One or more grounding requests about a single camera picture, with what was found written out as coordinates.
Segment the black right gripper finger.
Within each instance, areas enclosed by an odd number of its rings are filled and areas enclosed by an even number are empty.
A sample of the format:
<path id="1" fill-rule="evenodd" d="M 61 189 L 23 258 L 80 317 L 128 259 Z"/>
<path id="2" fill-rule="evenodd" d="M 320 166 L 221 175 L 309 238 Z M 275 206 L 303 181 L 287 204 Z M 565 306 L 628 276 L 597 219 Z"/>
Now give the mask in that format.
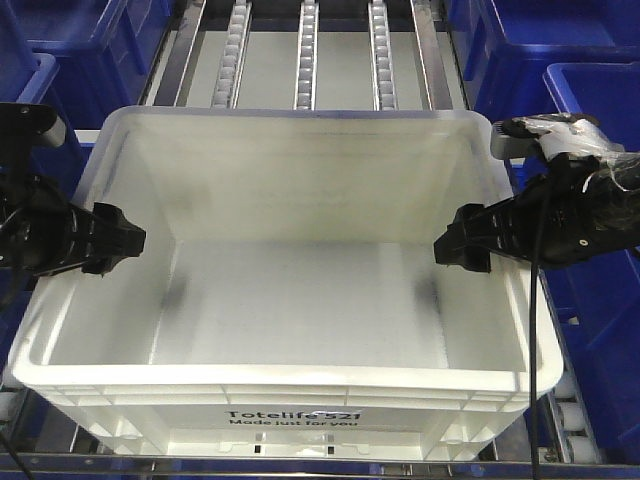
<path id="1" fill-rule="evenodd" d="M 493 226 L 482 204 L 468 203 L 456 210 L 453 221 L 434 242 L 435 262 L 490 273 Z"/>

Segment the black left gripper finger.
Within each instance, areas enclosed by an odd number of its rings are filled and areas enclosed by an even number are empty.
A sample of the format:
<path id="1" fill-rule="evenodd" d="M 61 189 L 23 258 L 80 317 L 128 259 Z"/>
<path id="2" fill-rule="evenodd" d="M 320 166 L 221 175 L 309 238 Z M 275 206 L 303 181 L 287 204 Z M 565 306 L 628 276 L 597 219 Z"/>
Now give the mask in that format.
<path id="1" fill-rule="evenodd" d="M 146 232 L 129 222 L 120 208 L 95 202 L 84 239 L 82 272 L 107 274 L 122 260 L 142 254 Z"/>

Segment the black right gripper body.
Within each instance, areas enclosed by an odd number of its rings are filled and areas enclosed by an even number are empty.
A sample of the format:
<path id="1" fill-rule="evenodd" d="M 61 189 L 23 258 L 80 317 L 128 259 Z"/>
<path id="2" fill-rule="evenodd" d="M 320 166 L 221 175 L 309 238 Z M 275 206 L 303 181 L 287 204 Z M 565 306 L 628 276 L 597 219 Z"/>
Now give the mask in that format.
<path id="1" fill-rule="evenodd" d="M 639 245 L 639 192 L 592 174 L 564 186 L 548 176 L 489 208 L 490 250 L 565 268 Z"/>

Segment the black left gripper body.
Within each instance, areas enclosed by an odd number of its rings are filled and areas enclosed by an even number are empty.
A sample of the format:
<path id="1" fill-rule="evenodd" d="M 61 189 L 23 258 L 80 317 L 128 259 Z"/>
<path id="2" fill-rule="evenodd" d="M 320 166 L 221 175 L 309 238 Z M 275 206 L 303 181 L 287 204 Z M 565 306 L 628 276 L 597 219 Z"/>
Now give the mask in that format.
<path id="1" fill-rule="evenodd" d="M 89 272 L 95 262 L 91 212 L 71 204 L 58 182 L 28 174 L 12 181 L 1 174 L 1 268 L 34 276 L 75 268 Z"/>

